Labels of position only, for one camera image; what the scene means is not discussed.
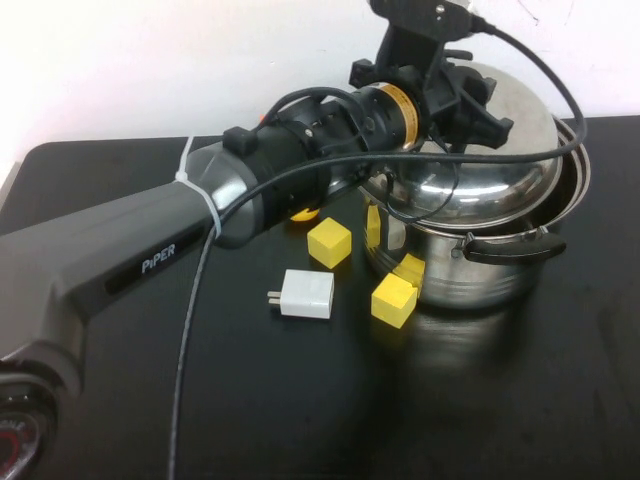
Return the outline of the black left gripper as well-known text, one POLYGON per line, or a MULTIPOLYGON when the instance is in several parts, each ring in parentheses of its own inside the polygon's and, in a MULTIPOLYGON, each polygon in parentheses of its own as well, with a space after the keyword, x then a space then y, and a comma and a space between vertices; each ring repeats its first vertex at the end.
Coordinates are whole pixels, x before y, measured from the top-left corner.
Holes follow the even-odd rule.
POLYGON ((472 62, 445 60, 431 79, 412 66, 377 73, 366 59, 355 61, 349 78, 374 127, 371 151, 412 150, 427 140, 452 146, 506 144, 514 121, 492 115, 487 105, 494 79, 472 62))

